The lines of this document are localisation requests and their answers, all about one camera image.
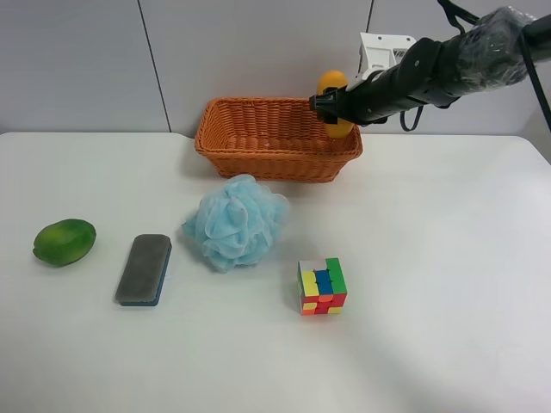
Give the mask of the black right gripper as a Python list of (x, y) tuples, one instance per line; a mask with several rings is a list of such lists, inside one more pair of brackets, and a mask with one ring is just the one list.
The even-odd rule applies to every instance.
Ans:
[(443, 105), (436, 69), (443, 43), (422, 38), (401, 62), (357, 88), (327, 87), (309, 98), (309, 108), (326, 125), (338, 118), (358, 126), (380, 123), (386, 118), (423, 105)]

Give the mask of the black wrapped right robot arm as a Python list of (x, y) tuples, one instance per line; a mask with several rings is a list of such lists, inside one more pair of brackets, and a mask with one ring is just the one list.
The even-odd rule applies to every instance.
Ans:
[(458, 35), (415, 40), (408, 35), (361, 35), (360, 68), (352, 82), (337, 72), (319, 80), (309, 106), (327, 126), (383, 124), (427, 106), (449, 108), (463, 96), (529, 79), (544, 118), (550, 118), (536, 64), (550, 59), (550, 18), (511, 7), (478, 17), (451, 1), (440, 3)]

